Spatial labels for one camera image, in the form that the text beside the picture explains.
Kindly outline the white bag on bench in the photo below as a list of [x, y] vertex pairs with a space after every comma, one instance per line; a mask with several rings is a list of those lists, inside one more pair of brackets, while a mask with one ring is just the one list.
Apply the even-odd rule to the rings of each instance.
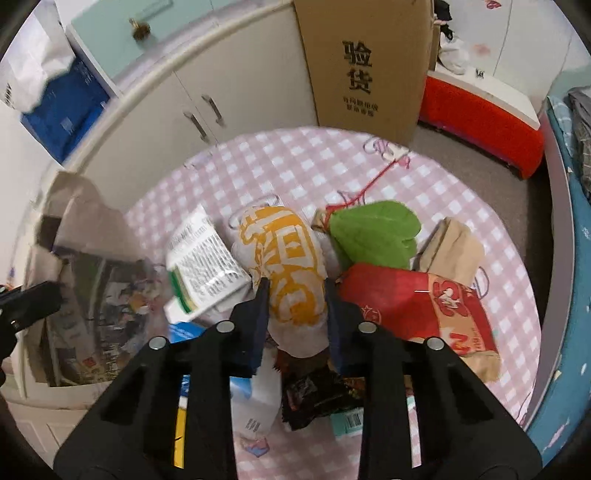
[[458, 37], [450, 40], [445, 35], [441, 36], [438, 59], [446, 69], [456, 75], [464, 75], [470, 65], [470, 54], [465, 42]]

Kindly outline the newspaper bundle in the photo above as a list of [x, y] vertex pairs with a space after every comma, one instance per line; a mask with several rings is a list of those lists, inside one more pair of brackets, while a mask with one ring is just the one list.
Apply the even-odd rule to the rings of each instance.
[[60, 308], [24, 335], [33, 377], [51, 387], [113, 380], [164, 336], [164, 288], [124, 215], [67, 171], [41, 198], [25, 284], [57, 283]]

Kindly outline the teal drawer unit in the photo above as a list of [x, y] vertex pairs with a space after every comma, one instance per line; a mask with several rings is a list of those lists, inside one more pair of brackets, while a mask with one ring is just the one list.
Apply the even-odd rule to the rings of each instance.
[[75, 17], [70, 31], [113, 79], [151, 48], [229, 1], [102, 0]]

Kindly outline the grey folded quilt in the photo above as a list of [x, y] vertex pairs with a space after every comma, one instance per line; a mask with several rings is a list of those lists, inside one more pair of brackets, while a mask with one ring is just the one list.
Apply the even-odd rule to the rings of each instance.
[[576, 87], [568, 92], [577, 145], [578, 176], [587, 199], [591, 194], [591, 98], [590, 87]]

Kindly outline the dark snack wrapper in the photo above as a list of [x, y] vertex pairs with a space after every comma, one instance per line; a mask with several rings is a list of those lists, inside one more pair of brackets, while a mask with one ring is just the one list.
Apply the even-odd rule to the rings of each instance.
[[366, 381], [342, 377], [328, 365], [297, 375], [281, 374], [281, 419], [291, 431], [308, 427], [318, 418], [363, 406]]

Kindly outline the white orange printed bag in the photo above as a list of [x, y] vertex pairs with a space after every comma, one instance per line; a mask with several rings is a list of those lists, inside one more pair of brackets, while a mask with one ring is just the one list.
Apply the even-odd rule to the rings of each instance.
[[246, 209], [231, 252], [254, 289], [270, 281], [267, 330], [280, 350], [304, 359], [328, 348], [325, 257], [296, 212], [283, 205]]

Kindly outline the white green medicine box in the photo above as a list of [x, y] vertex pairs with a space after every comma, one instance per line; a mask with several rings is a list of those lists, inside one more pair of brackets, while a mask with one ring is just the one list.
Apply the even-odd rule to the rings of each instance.
[[221, 314], [242, 301], [252, 286], [252, 277], [232, 256], [202, 206], [169, 238], [165, 267], [173, 292], [165, 312], [172, 324], [197, 318], [207, 324], [221, 321]]

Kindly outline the red paper bag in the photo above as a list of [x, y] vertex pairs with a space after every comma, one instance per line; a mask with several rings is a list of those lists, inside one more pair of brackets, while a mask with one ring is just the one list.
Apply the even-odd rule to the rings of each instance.
[[353, 265], [337, 286], [342, 300], [360, 307], [363, 319], [402, 340], [437, 336], [483, 382], [499, 379], [501, 357], [473, 289], [431, 273], [370, 264]]

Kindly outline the blue white carton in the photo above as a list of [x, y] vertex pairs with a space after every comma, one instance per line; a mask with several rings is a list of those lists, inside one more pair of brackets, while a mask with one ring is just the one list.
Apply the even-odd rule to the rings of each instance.
[[280, 410], [280, 372], [274, 368], [277, 349], [266, 345], [262, 365], [252, 378], [231, 377], [232, 430], [246, 439], [266, 436]]

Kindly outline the pink checkered tablecloth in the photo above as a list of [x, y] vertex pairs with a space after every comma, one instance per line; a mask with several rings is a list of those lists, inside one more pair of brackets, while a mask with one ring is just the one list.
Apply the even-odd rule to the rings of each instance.
[[162, 262], [169, 237], [204, 207], [226, 241], [245, 208], [280, 203], [301, 218], [358, 195], [395, 200], [419, 218], [424, 244], [446, 217], [467, 225], [485, 250], [476, 290], [502, 365], [491, 391], [516, 419], [528, 409], [541, 327], [524, 263], [493, 208], [437, 161], [360, 133], [321, 128], [243, 135], [169, 172], [131, 207], [126, 220], [148, 257]]

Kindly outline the teal foil packet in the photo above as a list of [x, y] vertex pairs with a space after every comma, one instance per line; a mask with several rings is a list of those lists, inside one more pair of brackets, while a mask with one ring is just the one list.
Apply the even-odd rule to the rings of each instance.
[[332, 433], [335, 438], [359, 436], [363, 434], [363, 408], [332, 414]]

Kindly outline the white plastic bag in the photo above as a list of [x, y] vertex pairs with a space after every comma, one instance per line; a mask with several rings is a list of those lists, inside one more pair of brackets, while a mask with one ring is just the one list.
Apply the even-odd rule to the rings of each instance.
[[67, 73], [75, 54], [54, 3], [41, 2], [1, 60], [1, 99], [21, 113], [34, 110], [47, 84]]

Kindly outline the green leaf shaped cloth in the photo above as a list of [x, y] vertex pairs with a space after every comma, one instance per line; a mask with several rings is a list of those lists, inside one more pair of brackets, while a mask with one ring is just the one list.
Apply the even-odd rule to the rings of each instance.
[[329, 215], [329, 234], [353, 264], [409, 270], [422, 230], [406, 205], [385, 200]]

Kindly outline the blue bag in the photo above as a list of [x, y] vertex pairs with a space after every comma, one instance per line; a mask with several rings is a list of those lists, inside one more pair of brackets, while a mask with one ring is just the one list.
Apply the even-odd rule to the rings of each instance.
[[85, 63], [51, 80], [41, 103], [21, 115], [21, 124], [59, 164], [63, 164], [102, 115], [110, 97]]

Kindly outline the red covered bench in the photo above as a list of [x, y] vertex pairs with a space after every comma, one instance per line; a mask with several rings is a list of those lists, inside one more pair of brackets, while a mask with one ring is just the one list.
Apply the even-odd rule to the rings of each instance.
[[441, 72], [427, 77], [420, 120], [502, 160], [524, 179], [542, 162], [544, 139], [536, 117], [528, 119], [505, 101], [460, 86]]

